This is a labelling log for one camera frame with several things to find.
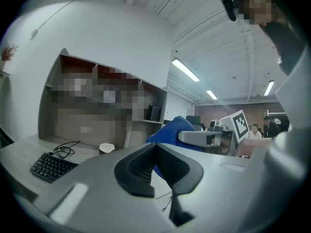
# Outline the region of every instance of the ceiling light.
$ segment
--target ceiling light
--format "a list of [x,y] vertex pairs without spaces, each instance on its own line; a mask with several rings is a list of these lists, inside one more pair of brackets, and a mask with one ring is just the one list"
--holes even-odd
[[214,100],[217,100],[216,96],[214,95],[214,93],[212,93],[212,91],[206,91]]
[[176,67],[178,67],[180,70],[182,70],[184,73],[186,73],[190,78],[193,79],[193,81],[198,82],[200,81],[197,76],[195,76],[184,64],[182,64],[178,59],[174,59],[172,61],[172,64]]
[[266,92],[264,93],[264,96],[267,96],[269,94],[269,92],[271,91],[271,88],[274,84],[274,81],[269,81],[269,84],[268,84],[268,87],[267,87],[267,90]]

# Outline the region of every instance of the dried flower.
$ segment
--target dried flower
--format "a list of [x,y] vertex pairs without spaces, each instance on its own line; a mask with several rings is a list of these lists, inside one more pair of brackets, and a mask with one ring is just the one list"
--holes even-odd
[[1,49],[1,60],[11,61],[18,47],[15,44],[5,42],[4,47]]

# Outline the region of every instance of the person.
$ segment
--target person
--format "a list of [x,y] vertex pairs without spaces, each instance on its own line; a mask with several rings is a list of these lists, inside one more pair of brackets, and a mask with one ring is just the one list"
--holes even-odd
[[248,138],[262,138],[262,134],[258,131],[258,124],[253,124]]
[[264,119],[264,126],[263,126],[263,137],[264,138],[273,138],[276,137],[280,133],[280,129],[278,125],[270,119],[269,116],[265,116]]
[[238,16],[259,25],[276,47],[281,70],[289,75],[304,50],[306,37],[290,13],[287,17],[284,15],[286,6],[281,10],[282,1],[222,0],[222,3],[230,20],[235,21]]

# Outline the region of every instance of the black cable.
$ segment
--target black cable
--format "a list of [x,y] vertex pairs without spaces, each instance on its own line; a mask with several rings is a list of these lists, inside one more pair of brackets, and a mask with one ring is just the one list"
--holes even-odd
[[205,23],[206,21],[212,19],[213,17],[219,15],[219,14],[222,13],[222,12],[225,12],[225,10],[222,10],[221,12],[219,12],[219,13],[217,13],[217,14],[211,16],[210,18],[208,18],[208,19],[204,20],[203,22],[199,23],[198,25],[196,25],[193,29],[189,30],[189,31],[188,31],[187,33],[185,33],[182,37],[180,37],[178,40],[176,40],[176,41],[173,43],[173,45],[176,44],[180,39],[182,39],[183,37],[185,37],[187,34],[189,34],[192,30],[196,29],[196,28],[199,27],[201,24]]
[[[73,145],[71,145],[70,147],[68,147],[68,146],[64,146],[65,144],[69,144],[69,143],[74,143],[75,142],[75,144],[73,144]],[[56,148],[54,148],[54,154],[56,154],[59,158],[61,158],[61,159],[64,159],[64,158],[66,158],[68,155],[70,155],[70,154],[74,154],[75,153],[75,151],[72,149],[72,147],[74,146],[74,145],[77,145],[78,143],[80,143],[81,141],[74,141],[74,142],[67,142],[67,143],[64,143],[64,144],[62,144],[62,145],[59,145],[59,146],[57,146]]]

